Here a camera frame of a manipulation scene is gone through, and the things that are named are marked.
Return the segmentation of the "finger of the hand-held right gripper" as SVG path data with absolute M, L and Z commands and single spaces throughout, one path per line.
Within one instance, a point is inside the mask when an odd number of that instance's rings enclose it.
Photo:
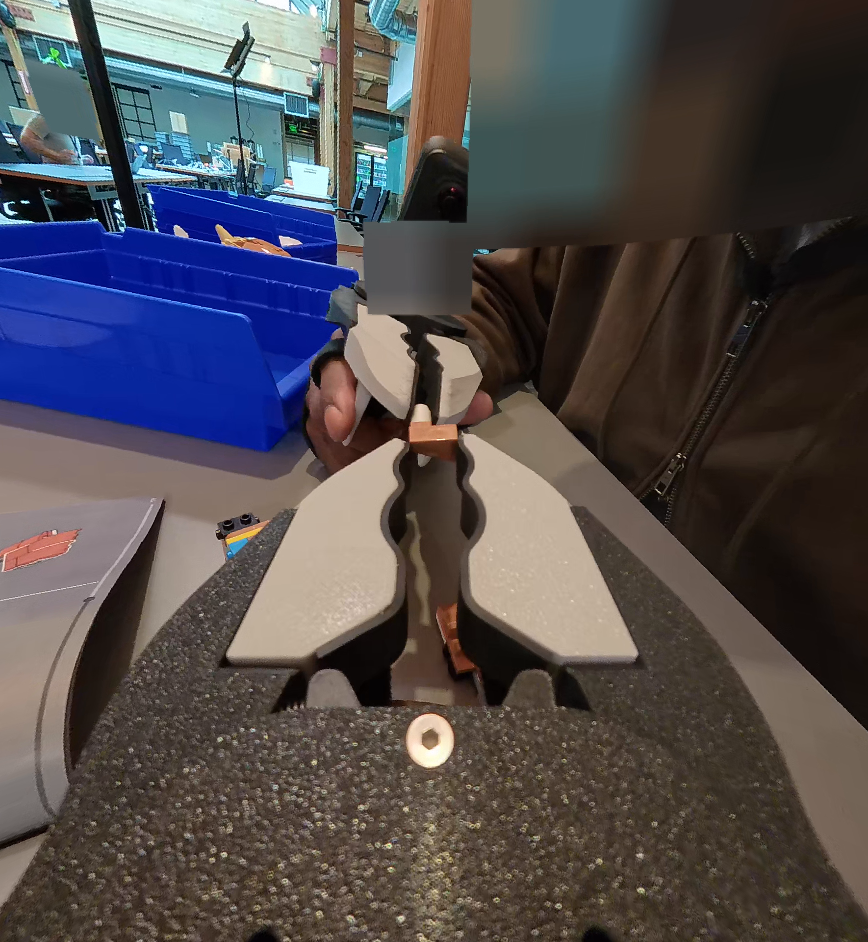
M 481 380 L 470 345 L 452 337 L 426 335 L 426 405 L 435 424 L 458 424 Z
M 408 325 L 384 314 L 370 314 L 357 304 L 357 322 L 346 336 L 345 358 L 356 378 L 355 422 L 344 445 L 350 445 L 373 398 L 398 420 L 413 404 L 417 364 L 406 339 Z

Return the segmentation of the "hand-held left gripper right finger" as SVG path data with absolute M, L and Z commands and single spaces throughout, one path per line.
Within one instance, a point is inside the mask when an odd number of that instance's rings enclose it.
M 457 473 L 464 651 L 479 666 L 634 663 L 638 648 L 558 490 L 472 433 Z

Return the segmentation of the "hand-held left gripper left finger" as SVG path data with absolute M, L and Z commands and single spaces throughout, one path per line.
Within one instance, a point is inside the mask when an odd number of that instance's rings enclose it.
M 227 650 L 229 664 L 382 670 L 407 639 L 408 444 L 393 439 L 328 477 L 288 525 Z

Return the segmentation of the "person's right forearm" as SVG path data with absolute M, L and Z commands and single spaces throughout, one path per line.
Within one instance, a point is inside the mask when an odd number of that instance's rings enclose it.
M 564 248 L 502 249 L 475 254 L 467 339 L 482 360 L 480 389 L 489 396 L 531 382 L 552 412 L 569 388 L 567 358 L 550 331 Z

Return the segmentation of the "black office chair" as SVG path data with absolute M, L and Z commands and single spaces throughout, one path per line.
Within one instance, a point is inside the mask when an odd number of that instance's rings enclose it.
M 367 221 L 380 221 L 389 204 L 391 191 L 380 186 L 370 184 L 364 193 L 353 197 L 351 206 L 340 208 L 337 218 L 350 222 L 356 229 L 361 230 Z

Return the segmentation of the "colourful toy brick build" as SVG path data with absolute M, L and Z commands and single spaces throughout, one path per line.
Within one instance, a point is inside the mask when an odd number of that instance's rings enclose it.
M 225 559 L 233 559 L 269 522 L 269 520 L 261 520 L 253 512 L 245 512 L 219 521 L 216 524 L 216 539 L 221 544 Z

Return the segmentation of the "wooden pillar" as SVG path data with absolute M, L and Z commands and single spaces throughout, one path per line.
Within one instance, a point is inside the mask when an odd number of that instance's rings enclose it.
M 408 121 L 405 182 L 428 139 L 462 142 L 471 79 L 471 1 L 421 1 Z

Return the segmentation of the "brown toy brick piece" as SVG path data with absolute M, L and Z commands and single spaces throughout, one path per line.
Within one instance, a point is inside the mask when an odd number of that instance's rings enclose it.
M 460 645 L 457 615 L 458 606 L 456 603 L 440 605 L 436 609 L 436 623 L 440 632 L 442 654 L 447 664 L 448 673 L 455 680 L 474 674 L 477 671 L 476 665 Z

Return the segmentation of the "blue storage bin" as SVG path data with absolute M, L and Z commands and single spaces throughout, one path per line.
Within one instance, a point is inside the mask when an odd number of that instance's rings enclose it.
M 286 248 L 292 256 L 330 265 L 337 261 L 335 218 L 316 210 L 286 206 L 222 190 L 150 184 L 157 229 L 172 235 L 180 226 L 191 238 L 219 243 L 216 226 L 234 237 L 258 238 Z
M 0 226 L 0 399 L 270 451 L 357 278 L 96 221 Z

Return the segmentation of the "brown toy figure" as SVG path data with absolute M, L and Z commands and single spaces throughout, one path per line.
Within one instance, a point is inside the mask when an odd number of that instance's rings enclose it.
M 283 247 L 274 245 L 266 240 L 257 237 L 244 237 L 232 235 L 225 227 L 219 223 L 215 225 L 215 230 L 222 245 L 230 246 L 254 253 L 263 253 L 273 256 L 291 257 Z

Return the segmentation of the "studio light on stand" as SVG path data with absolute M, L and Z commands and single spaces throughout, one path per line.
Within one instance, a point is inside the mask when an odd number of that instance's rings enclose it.
M 238 152 L 238 170 L 237 186 L 240 194 L 247 196 L 249 194 L 250 183 L 250 163 L 252 159 L 246 156 L 244 136 L 242 133 L 242 124 L 238 100 L 238 84 L 244 67 L 247 63 L 250 53 L 254 46 L 254 37 L 249 22 L 244 22 L 242 26 L 242 35 L 235 41 L 229 56 L 224 65 L 223 72 L 230 78 L 233 109 L 235 113 L 235 125 L 237 135 Z

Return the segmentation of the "grey instruction booklet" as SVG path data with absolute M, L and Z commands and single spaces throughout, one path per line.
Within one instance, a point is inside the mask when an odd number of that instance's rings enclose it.
M 0 513 L 0 846 L 55 818 L 131 660 L 157 497 Z

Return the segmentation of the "black floor lamp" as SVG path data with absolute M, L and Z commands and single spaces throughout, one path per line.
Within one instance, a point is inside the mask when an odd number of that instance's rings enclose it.
M 122 125 L 93 6 L 90 1 L 69 1 L 68 4 L 126 227 L 148 229 L 149 219 L 144 216 L 134 172 L 126 155 Z

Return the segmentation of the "background office table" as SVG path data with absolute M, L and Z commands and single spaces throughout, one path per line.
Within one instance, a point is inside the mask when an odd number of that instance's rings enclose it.
M 3 183 L 20 181 L 39 193 L 58 185 L 73 185 L 84 189 L 94 204 L 98 219 L 105 229 L 117 228 L 114 203 L 118 199 L 112 171 L 105 167 L 67 166 L 35 163 L 0 163 Z

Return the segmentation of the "dark wooden post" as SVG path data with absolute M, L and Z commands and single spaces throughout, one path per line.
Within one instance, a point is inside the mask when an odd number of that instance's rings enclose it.
M 339 1 L 336 33 L 336 184 L 337 205 L 350 206 L 353 184 L 353 97 L 355 1 Z

